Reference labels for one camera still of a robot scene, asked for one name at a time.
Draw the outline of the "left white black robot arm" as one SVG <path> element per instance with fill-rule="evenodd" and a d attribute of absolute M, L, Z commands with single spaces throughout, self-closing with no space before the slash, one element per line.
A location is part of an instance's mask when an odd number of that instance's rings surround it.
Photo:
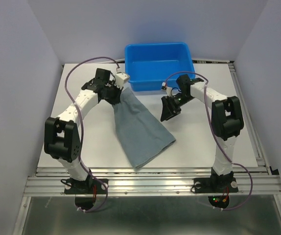
<path fill-rule="evenodd" d="M 84 117 L 100 101 L 120 102 L 121 92 L 129 78 L 123 72 L 113 74 L 97 68 L 94 78 L 81 87 L 77 98 L 71 99 L 71 105 L 57 117 L 45 121 L 44 151 L 69 173 L 69 179 L 62 180 L 66 194 L 86 194 L 95 189 L 97 180 L 81 160 L 84 135 L 79 131 L 83 130 Z"/>

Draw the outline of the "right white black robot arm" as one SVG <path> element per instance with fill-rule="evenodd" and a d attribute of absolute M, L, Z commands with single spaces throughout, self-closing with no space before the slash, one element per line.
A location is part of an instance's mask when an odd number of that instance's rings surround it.
<path fill-rule="evenodd" d="M 233 172 L 233 153 L 236 138 L 244 128 L 240 100 L 237 96 L 226 96 L 208 88 L 209 81 L 204 76 L 190 78 L 188 74 L 179 75 L 176 80 L 178 93 L 162 83 L 166 96 L 162 97 L 161 121 L 170 120 L 181 113 L 181 107 L 191 100 L 201 101 L 211 134 L 216 143 L 215 160 L 208 178 L 194 178 L 193 193 L 229 193 L 238 192 Z"/>

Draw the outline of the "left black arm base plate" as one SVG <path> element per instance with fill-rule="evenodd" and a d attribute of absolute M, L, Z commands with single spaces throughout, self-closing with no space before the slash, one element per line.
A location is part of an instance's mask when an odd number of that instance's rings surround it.
<path fill-rule="evenodd" d="M 80 195 L 80 194 L 97 194 L 105 195 L 107 190 L 105 186 L 108 185 L 108 179 L 93 179 L 89 178 L 85 181 L 77 181 L 72 178 L 62 179 L 60 182 L 64 185 L 64 194 Z"/>

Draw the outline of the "light denim skirt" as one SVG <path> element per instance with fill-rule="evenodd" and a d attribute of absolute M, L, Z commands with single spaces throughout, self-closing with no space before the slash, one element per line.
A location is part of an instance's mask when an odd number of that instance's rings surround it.
<path fill-rule="evenodd" d="M 129 88 L 112 107 L 116 136 L 133 169 L 141 169 L 176 141 Z"/>

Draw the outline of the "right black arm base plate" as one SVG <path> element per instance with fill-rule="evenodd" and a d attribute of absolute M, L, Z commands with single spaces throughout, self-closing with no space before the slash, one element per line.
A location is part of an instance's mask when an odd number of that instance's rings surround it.
<path fill-rule="evenodd" d="M 236 182 L 235 178 L 233 180 L 217 180 L 214 178 L 194 178 L 193 185 L 190 191 L 196 194 L 219 194 L 224 192 L 237 193 L 239 192 L 237 185 L 232 186 L 231 183 Z"/>

